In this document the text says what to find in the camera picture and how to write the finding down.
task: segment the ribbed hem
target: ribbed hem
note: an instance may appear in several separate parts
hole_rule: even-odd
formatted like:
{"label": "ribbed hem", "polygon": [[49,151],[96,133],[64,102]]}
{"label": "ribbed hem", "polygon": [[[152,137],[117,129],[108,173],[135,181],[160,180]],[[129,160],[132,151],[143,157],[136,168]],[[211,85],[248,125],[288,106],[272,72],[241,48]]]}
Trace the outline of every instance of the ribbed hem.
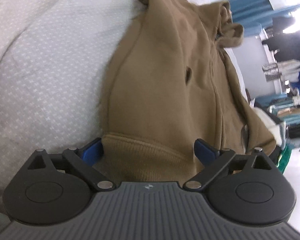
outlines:
{"label": "ribbed hem", "polygon": [[178,181],[182,185],[196,175],[196,161],[155,143],[106,134],[105,152],[95,168],[115,183],[121,181]]}

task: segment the brown jacket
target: brown jacket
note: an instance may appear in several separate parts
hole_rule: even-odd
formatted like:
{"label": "brown jacket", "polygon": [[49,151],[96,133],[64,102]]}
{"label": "brown jacket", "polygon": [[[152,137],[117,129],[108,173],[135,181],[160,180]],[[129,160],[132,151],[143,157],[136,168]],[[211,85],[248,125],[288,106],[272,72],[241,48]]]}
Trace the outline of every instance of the brown jacket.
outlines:
{"label": "brown jacket", "polygon": [[97,169],[116,182],[179,181],[202,169],[193,145],[244,154],[275,140],[242,97],[223,47],[242,41],[228,2],[197,6],[187,0],[140,0],[135,18],[109,64],[102,101],[105,156]]}

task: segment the bed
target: bed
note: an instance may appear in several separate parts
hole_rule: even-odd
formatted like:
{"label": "bed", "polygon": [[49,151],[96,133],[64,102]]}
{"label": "bed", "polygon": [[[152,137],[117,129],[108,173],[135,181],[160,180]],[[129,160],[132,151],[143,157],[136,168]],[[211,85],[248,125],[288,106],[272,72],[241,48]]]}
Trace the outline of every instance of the bed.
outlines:
{"label": "bed", "polygon": [[102,135],[104,71],[144,9],[138,0],[0,0],[1,212],[5,186],[35,149],[58,153]]}

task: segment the blue curtain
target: blue curtain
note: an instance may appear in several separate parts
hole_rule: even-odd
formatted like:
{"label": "blue curtain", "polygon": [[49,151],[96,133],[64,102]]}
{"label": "blue curtain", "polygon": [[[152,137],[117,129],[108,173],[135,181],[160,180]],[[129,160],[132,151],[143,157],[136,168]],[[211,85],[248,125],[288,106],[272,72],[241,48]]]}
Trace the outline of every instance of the blue curtain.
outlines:
{"label": "blue curtain", "polygon": [[230,0],[233,22],[244,27],[244,36],[259,35],[262,29],[272,26],[272,18],[286,16],[300,5],[273,10],[269,0]]}

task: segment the white logo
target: white logo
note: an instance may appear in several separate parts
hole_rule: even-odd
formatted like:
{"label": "white logo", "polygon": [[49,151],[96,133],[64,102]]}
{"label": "white logo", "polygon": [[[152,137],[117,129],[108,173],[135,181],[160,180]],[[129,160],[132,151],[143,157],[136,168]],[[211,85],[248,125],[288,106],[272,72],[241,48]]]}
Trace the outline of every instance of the white logo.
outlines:
{"label": "white logo", "polygon": [[153,187],[154,187],[154,186],[151,185],[151,184],[148,184],[148,185],[145,186],[146,189],[152,189]]}

